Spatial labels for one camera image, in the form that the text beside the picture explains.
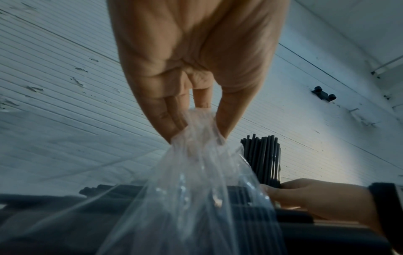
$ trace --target plastic bag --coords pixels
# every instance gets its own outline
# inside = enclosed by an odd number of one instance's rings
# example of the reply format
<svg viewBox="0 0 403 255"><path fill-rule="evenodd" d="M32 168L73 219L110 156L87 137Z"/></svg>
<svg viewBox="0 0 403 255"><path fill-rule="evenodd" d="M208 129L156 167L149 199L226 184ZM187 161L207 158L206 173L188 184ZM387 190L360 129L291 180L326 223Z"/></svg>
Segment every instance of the plastic bag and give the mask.
<svg viewBox="0 0 403 255"><path fill-rule="evenodd" d="M124 180L115 172L113 185L82 189L86 198L27 206L0 227L0 251L36 244L47 254L285 254L274 209L241 145L226 144L213 113L185 115L188 127L152 170L133 169L128 175L136 177Z"/></svg>

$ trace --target ceiling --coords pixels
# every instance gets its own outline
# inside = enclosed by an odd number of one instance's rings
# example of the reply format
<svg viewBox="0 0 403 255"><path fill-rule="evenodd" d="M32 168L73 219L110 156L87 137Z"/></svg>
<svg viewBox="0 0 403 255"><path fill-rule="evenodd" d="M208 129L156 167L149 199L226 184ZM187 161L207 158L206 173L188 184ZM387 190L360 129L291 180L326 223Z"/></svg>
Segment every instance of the ceiling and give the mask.
<svg viewBox="0 0 403 255"><path fill-rule="evenodd" d="M380 64L403 55L403 0L297 2L336 28Z"/></svg>

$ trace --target hand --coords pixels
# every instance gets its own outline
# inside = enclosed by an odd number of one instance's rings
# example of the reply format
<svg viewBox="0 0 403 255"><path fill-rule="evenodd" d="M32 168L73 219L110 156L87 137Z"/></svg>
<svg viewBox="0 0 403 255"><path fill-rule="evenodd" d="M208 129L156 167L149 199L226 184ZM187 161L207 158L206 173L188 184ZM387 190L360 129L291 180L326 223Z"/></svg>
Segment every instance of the hand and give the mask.
<svg viewBox="0 0 403 255"><path fill-rule="evenodd" d="M108 0L120 62L140 107L167 140L186 127L193 89L227 137L263 84L289 0Z"/></svg>
<svg viewBox="0 0 403 255"><path fill-rule="evenodd" d="M270 199L282 206L305 208L329 220L357 221L382 234L375 202L365 187L310 179L282 183L282 189L261 186Z"/></svg>

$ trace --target transparent plastic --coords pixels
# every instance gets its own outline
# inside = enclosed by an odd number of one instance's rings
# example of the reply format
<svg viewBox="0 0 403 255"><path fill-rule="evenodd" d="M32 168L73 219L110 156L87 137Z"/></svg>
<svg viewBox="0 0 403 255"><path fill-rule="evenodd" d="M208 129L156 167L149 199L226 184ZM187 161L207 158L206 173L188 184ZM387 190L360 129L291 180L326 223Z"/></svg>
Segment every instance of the transparent plastic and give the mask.
<svg viewBox="0 0 403 255"><path fill-rule="evenodd" d="M275 211L241 156L242 146L225 142L214 113L190 110L185 117L188 127L153 169L122 166L133 159L126 155L37 182L26 179L37 186L75 176L88 181L77 186L82 196L30 198L31 205L18 210L14 205L0 227L0 252L30 254L23 245L42 254L285 254ZM152 148L135 158L147 153Z"/></svg>

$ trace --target bundle of black rods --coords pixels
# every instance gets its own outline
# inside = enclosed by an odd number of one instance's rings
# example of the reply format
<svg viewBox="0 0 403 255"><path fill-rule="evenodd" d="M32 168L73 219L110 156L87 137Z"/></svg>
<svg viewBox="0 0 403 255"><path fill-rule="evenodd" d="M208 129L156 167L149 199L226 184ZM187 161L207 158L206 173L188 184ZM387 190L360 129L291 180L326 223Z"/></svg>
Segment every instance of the bundle of black rods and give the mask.
<svg viewBox="0 0 403 255"><path fill-rule="evenodd" d="M278 138L272 136L261 139L253 134L241 140L243 145L243 157L252 167L258 180L275 188L280 188L280 155L281 148Z"/></svg>

